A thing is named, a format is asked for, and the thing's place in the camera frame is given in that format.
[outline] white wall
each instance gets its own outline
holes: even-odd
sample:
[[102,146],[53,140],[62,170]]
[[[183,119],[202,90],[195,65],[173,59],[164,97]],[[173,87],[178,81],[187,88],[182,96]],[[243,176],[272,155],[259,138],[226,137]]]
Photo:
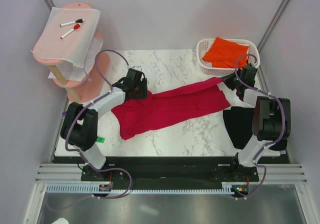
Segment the white wall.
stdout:
[[65,91],[30,50],[50,11],[43,0],[0,0],[0,223],[20,224],[47,162]]
[[260,53],[273,94],[291,100],[288,153],[320,207],[320,0],[291,0]]
[[259,44],[282,0],[53,0],[102,12],[98,30],[115,50],[195,49],[204,38]]

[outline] folded cloth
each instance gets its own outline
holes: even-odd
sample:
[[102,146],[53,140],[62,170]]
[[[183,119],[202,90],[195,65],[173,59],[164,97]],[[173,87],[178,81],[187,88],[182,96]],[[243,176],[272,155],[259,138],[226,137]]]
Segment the folded cloth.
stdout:
[[[242,150],[251,139],[254,112],[254,108],[240,106],[233,106],[231,110],[223,111],[224,125],[235,148]],[[287,142],[287,139],[282,139],[269,149],[283,151],[287,148]]]
[[[34,46],[33,54],[45,60],[64,60],[74,67],[84,68],[84,60],[96,32],[101,12],[95,9],[69,9],[53,7],[44,31]],[[76,24],[60,24],[84,19],[81,27],[64,39],[60,37]]]
[[[211,63],[213,68],[235,68],[238,58],[246,54],[248,49],[248,46],[217,37],[202,60]],[[244,56],[239,61],[238,67],[246,66],[246,60],[247,56]]]
[[119,121],[120,136],[127,140],[229,107],[217,86],[221,82],[220,78],[212,77],[158,94],[149,91],[146,99],[129,100],[116,106],[111,111]]

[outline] whiteboard marker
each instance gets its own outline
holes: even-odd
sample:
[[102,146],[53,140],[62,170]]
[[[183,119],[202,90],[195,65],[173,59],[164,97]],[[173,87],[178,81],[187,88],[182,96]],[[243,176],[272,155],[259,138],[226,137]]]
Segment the whiteboard marker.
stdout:
[[71,30],[69,30],[67,33],[63,34],[60,39],[65,38],[66,36],[68,36],[70,33],[72,33],[74,30],[77,30],[79,27],[81,27],[80,23],[77,23]]
[[75,23],[83,23],[84,21],[85,21],[85,19],[81,18],[81,19],[78,19],[78,20],[74,20],[74,21],[71,21],[71,22],[60,24],[60,27],[68,26],[68,25],[75,24]]

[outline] basket rim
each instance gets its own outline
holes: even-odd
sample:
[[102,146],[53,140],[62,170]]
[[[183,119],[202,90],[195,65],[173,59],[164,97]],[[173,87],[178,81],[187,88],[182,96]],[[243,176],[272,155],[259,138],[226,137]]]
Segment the basket rim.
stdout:
[[[205,38],[205,39],[202,39],[200,40],[197,45],[196,45],[196,59],[198,60],[198,63],[204,67],[205,69],[209,69],[209,70],[225,70],[225,71],[230,71],[230,70],[234,70],[234,68],[221,68],[221,67],[208,67],[208,66],[205,66],[201,63],[200,61],[200,58],[199,58],[199,45],[200,43],[204,42],[204,41],[214,41],[216,38]],[[255,68],[258,68],[260,66],[260,55],[259,55],[259,52],[258,52],[258,48],[256,47],[256,45],[252,42],[252,41],[249,41],[249,40],[246,40],[246,39],[229,39],[229,38],[223,38],[224,40],[227,40],[227,41],[230,41],[230,42],[245,42],[245,43],[248,43],[250,47],[252,47],[254,49],[254,51],[257,53],[256,55],[256,66]]]

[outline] gray floor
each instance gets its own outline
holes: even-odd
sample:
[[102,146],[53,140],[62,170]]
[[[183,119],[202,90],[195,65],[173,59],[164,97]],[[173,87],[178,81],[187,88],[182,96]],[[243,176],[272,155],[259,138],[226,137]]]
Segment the gray floor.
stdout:
[[[85,194],[47,194],[63,208]],[[61,212],[43,205],[39,224],[58,218],[69,224],[305,224],[294,186],[262,186],[250,199],[221,195],[131,194],[114,200],[90,198]]]

